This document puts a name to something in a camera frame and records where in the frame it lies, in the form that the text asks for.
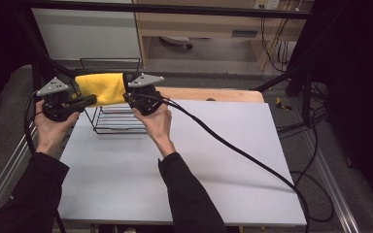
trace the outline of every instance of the person's right arm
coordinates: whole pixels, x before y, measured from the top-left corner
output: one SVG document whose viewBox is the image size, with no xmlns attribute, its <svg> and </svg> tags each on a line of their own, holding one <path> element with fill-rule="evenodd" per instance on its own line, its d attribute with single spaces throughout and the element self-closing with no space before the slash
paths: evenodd
<svg viewBox="0 0 373 233">
<path fill-rule="evenodd" d="M 149 116 L 142 116 L 136 109 L 133 111 L 162 154 L 163 160 L 158 162 L 158 167 L 168 188 L 175 232 L 226 232 L 220 213 L 207 191 L 192 175 L 170 139 L 172 116 L 168 106 L 162 104 Z"/>
</svg>

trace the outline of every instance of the person's left hand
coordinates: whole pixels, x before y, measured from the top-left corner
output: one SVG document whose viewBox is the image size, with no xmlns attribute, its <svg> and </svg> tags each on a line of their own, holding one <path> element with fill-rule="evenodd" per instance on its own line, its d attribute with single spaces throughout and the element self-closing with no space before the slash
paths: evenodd
<svg viewBox="0 0 373 233">
<path fill-rule="evenodd" d="M 73 113 L 65 121 L 55 122 L 46 118 L 42 113 L 43 104 L 43 100 L 36 103 L 34 121 L 38 131 L 38 148 L 36 148 L 36 151 L 49 156 L 55 156 L 60 150 L 60 145 L 65 138 L 68 128 L 77 121 L 80 114 Z"/>
</svg>

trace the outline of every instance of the white object on desk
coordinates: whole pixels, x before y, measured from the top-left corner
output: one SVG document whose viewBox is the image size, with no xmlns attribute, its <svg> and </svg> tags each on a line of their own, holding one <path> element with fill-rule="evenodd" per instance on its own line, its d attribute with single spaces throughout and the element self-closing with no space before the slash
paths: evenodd
<svg viewBox="0 0 373 233">
<path fill-rule="evenodd" d="M 237 148 L 291 181 L 267 104 L 177 101 Z M 305 225 L 296 194 L 171 109 L 171 138 L 227 225 Z M 61 161 L 70 166 L 59 212 L 64 219 L 172 223 L 159 151 L 148 135 L 97 135 L 81 115 Z"/>
</svg>

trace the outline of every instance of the person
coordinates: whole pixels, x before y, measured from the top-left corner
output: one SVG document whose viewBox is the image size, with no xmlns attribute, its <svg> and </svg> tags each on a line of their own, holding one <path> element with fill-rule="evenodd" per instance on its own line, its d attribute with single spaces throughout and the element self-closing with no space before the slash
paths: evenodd
<svg viewBox="0 0 373 233">
<path fill-rule="evenodd" d="M 61 186 L 69 168 L 54 158 L 68 128 L 79 114 L 54 122 L 41 114 L 43 101 L 36 103 L 35 125 L 38 147 L 17 182 L 11 198 L 0 209 L 0 233 L 52 232 L 61 197 Z M 205 188 L 195 178 L 170 138 L 171 112 L 166 104 L 149 115 L 133 109 L 158 147 L 158 168 L 167 186 L 176 233 L 225 233 L 223 220 Z"/>
</svg>

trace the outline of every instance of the person's left arm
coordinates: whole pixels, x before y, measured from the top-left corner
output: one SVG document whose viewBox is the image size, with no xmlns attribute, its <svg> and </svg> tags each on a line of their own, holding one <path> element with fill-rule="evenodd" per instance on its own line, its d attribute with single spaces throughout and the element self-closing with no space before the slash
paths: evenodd
<svg viewBox="0 0 373 233">
<path fill-rule="evenodd" d="M 17 182 L 10 199 L 0 209 L 0 233 L 52 232 L 61 186 L 69 168 L 53 158 L 78 113 L 54 122 L 42 114 L 43 101 L 36 104 L 38 147 Z"/>
</svg>

